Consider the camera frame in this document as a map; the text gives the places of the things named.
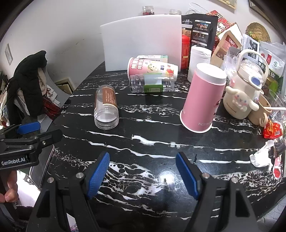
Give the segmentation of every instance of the red canister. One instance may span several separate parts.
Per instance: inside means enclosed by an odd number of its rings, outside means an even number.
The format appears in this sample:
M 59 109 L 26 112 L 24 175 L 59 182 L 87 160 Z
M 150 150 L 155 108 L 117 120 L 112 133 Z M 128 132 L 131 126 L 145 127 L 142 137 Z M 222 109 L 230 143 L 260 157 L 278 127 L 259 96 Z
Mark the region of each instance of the red canister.
M 186 69 L 189 64 L 189 52 L 190 52 L 190 37 L 182 35 L 182 60 L 181 69 Z

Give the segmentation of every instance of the plastic spoon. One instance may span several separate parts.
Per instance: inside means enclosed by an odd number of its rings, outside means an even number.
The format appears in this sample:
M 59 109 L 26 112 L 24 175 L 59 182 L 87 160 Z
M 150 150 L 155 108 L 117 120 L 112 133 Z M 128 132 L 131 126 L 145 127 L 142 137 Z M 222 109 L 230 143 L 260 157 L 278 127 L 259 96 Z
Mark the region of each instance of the plastic spoon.
M 264 107 L 264 109 L 266 109 L 266 110 L 285 110 L 286 111 L 286 107 Z

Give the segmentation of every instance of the pink cylindrical container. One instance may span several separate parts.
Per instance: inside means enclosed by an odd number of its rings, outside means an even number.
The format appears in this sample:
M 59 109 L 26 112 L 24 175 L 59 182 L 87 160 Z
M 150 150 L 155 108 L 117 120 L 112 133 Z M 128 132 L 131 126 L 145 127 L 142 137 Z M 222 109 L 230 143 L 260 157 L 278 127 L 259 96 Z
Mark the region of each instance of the pink cylindrical container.
M 130 58 L 127 67 L 128 79 L 130 75 L 152 74 L 152 73 L 173 74 L 174 81 L 176 81 L 178 76 L 178 66 L 154 60 L 139 59 L 133 57 Z
M 226 78 L 225 71 L 214 65 L 197 64 L 184 108 L 180 113 L 180 120 L 187 129 L 204 133 L 212 127 Z

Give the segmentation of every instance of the clothing pile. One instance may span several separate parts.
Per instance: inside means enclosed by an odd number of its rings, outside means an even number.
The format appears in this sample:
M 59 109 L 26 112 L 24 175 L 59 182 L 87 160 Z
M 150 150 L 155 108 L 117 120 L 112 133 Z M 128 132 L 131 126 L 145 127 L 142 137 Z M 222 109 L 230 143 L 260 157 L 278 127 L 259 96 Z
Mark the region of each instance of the clothing pile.
M 42 70 L 47 65 L 46 51 L 29 55 L 17 66 L 8 87 L 0 95 L 2 125 L 24 124 L 53 119 L 59 112 L 57 93 L 47 85 Z

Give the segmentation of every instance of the finger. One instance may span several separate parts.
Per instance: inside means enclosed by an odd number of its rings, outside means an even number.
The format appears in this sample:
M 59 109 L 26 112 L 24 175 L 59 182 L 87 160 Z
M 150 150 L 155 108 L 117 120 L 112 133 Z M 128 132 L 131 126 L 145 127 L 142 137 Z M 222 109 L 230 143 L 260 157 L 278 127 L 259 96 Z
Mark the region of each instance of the finger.
M 8 177 L 7 184 L 11 189 L 17 183 L 17 171 L 12 171 Z
M 5 202 L 5 197 L 3 194 L 0 193 L 0 203 L 4 203 Z
M 14 187 L 13 189 L 9 189 L 5 194 L 5 200 L 7 202 L 15 202 L 19 198 L 19 195 L 17 193 L 17 187 Z

